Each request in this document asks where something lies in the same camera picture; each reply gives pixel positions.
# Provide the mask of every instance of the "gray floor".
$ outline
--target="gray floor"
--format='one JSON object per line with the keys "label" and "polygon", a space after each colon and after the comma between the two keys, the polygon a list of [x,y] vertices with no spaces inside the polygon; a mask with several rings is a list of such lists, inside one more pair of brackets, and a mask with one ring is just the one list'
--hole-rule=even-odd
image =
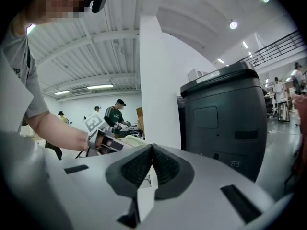
{"label": "gray floor", "polygon": [[[276,119],[268,119],[267,148],[256,184],[261,186],[275,200],[284,195],[284,181],[291,174],[294,163],[294,152],[300,142],[300,130],[296,114],[290,115],[290,123],[281,123]],[[294,180],[286,188],[290,192]]]}

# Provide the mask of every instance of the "railing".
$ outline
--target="railing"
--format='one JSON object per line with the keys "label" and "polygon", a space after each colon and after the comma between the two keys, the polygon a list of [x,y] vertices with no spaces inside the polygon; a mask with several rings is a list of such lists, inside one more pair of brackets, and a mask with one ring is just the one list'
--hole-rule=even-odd
{"label": "railing", "polygon": [[275,41],[274,43],[267,45],[264,48],[252,53],[252,57],[246,56],[238,62],[249,62],[254,67],[256,67],[303,45],[305,45],[303,37],[301,36],[299,31],[295,31]]}

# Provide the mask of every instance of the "baseball cap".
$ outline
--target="baseball cap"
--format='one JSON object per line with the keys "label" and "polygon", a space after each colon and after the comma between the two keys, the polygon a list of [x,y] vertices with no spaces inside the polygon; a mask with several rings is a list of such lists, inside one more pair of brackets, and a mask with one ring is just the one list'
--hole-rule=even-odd
{"label": "baseball cap", "polygon": [[119,104],[123,104],[124,106],[127,106],[122,99],[118,99],[116,102]]}

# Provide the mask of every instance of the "cardboard box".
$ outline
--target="cardboard box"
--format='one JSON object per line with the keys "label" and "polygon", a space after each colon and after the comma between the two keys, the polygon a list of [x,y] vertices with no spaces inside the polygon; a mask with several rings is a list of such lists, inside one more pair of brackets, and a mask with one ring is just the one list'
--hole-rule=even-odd
{"label": "cardboard box", "polygon": [[137,108],[136,113],[138,117],[143,117],[143,108],[142,107]]}
{"label": "cardboard box", "polygon": [[138,125],[141,128],[143,135],[145,136],[145,131],[144,131],[144,120],[143,120],[143,108],[137,108],[136,113],[138,115]]}

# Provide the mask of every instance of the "black strap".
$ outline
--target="black strap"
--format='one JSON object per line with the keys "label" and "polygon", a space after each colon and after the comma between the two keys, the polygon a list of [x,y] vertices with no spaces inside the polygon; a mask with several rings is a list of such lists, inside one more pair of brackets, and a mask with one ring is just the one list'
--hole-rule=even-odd
{"label": "black strap", "polygon": [[28,55],[27,55],[27,66],[29,68],[28,74],[27,74],[27,79],[29,77],[30,73],[30,63],[31,63],[31,56],[30,56],[30,49],[29,49],[29,41],[27,40],[27,46],[28,46]]}

